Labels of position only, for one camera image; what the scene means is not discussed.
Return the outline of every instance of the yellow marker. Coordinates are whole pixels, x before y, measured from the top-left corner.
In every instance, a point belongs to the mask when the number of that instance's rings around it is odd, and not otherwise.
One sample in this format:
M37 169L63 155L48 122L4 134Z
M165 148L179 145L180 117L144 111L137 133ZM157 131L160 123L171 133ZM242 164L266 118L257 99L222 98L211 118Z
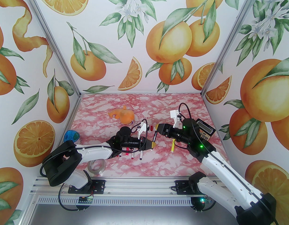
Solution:
M171 152L174 152L175 149L175 139L173 139L173 144L171 145Z

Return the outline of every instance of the blue plastic object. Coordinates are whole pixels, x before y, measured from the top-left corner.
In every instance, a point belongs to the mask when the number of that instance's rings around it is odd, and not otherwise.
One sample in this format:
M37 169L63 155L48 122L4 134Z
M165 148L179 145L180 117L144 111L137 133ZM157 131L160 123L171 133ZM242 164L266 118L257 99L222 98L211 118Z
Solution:
M64 135L63 142L69 141L69 140L76 142L78 141L79 138L80 138L80 134L77 131L68 130Z

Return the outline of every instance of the orange plastic figure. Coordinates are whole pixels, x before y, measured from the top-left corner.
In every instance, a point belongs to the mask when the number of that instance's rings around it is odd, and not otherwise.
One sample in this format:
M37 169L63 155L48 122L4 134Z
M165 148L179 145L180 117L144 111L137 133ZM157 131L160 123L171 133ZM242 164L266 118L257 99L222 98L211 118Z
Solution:
M122 124L130 124L134 120L134 112L130 109L127 109L126 106L123 108L113 109L110 113L108 113L109 117L113 117L115 115L116 119L120 119Z

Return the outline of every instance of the black mounting bracket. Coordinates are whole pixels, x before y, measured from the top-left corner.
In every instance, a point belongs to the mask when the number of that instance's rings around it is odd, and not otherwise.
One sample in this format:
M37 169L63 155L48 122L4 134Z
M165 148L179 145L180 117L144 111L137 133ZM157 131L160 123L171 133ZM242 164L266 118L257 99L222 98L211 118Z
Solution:
M70 185L69 194L103 194L105 189L106 180L91 180L92 184L89 187L88 191L84 191L83 187L78 189L75 186Z

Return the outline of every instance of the table surface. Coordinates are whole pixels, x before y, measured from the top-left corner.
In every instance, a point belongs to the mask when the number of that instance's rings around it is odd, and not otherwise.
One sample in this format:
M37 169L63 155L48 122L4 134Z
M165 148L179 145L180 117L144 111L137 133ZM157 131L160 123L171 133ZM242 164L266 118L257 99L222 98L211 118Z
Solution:
M155 126L159 123L173 124L170 118L170 110L178 109L179 104L184 102L188 105L192 118L202 119L214 127L210 115L199 93L130 93L130 94L85 94L74 119L71 129L80 133L82 145L93 145L107 141L124 126L119 119L110 118L108 113L115 108L132 109L135 114L135 123L146 118L148 125ZM188 117L185 106L181 112ZM154 131L148 132L148 139L152 140ZM220 138L215 132L209 139L216 150L226 159ZM139 176L190 176L201 171L208 176L213 173L192 157L187 150L175 147L171 152L172 139L157 135L156 147L153 150L144 151L143 159L139 159L140 152L134 154L123 153L122 157L106 160L106 169L101 174L104 177L139 177ZM87 163L80 164L78 169L85 169Z

